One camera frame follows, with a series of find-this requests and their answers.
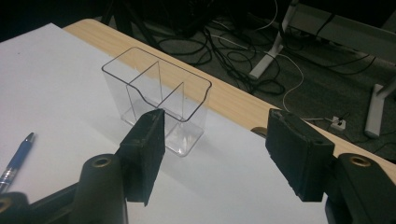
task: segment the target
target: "power outlet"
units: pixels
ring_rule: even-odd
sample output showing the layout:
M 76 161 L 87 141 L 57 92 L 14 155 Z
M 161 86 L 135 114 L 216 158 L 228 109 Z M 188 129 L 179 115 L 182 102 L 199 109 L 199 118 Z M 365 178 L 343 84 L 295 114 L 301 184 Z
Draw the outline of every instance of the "power outlet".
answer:
M 332 117 L 332 128 L 334 128 L 335 130 L 342 132 L 343 130 L 346 129 L 347 126 L 347 121 L 342 119 L 340 120 L 337 117 Z

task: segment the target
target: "white paper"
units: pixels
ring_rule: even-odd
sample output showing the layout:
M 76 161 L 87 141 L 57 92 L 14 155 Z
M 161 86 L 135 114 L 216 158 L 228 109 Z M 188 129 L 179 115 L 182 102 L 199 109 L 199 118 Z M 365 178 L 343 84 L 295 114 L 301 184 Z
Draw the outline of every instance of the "white paper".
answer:
M 35 202 L 77 182 L 90 157 L 117 150 L 131 127 L 101 71 L 110 60 L 51 24 L 0 44 L 1 171 L 36 133 L 10 190 Z M 166 151 L 148 206 L 128 203 L 130 223 L 327 223 L 324 203 L 300 202 L 264 144 L 209 111 L 186 158 Z

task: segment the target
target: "wooden table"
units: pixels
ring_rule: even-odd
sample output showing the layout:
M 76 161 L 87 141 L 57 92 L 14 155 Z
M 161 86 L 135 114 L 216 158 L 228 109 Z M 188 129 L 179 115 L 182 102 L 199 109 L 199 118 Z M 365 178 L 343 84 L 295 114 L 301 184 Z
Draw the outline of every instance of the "wooden table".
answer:
M 256 127 L 266 128 L 269 109 L 276 108 L 275 106 L 249 95 L 244 91 L 240 91 L 237 88 L 210 76 L 209 74 L 139 42 L 128 35 L 124 35 L 117 30 L 105 26 L 99 21 L 78 21 L 64 29 L 70 34 L 75 35 L 96 48 L 108 53 L 110 56 L 116 57 L 129 48 L 138 47 L 210 80 L 212 82 L 212 90 L 210 93 L 209 107 L 221 114 L 223 117 L 230 119 L 249 130 Z M 338 156 L 342 153 L 356 153 L 369 157 L 378 162 L 390 179 L 392 179 L 396 184 L 396 165 L 385 161 L 360 147 L 356 147 L 331 133 L 327 133 L 317 127 L 314 128 L 335 143 L 334 156 Z

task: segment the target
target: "pen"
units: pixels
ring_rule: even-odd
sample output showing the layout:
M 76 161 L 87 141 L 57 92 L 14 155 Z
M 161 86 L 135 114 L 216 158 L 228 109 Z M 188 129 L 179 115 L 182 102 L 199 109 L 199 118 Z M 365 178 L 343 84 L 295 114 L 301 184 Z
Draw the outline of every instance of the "pen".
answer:
M 17 152 L 15 153 L 14 157 L 12 157 L 6 170 L 0 177 L 0 193 L 4 193 L 7 191 L 7 188 L 9 187 L 9 185 L 11 185 L 15 175 L 17 175 L 17 172 L 20 170 L 24 159 L 26 158 L 30 148 L 32 147 L 34 135 L 34 133 L 30 133 L 21 142 Z

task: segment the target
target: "clear plastic container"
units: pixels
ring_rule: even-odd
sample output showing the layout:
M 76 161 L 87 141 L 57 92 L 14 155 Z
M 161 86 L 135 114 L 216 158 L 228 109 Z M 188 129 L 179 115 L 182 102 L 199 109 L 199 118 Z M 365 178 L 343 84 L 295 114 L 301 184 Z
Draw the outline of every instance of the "clear plastic container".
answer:
M 146 112 L 164 109 L 165 144 L 189 154 L 204 133 L 211 82 L 142 49 L 128 49 L 102 67 L 120 117 L 134 125 Z

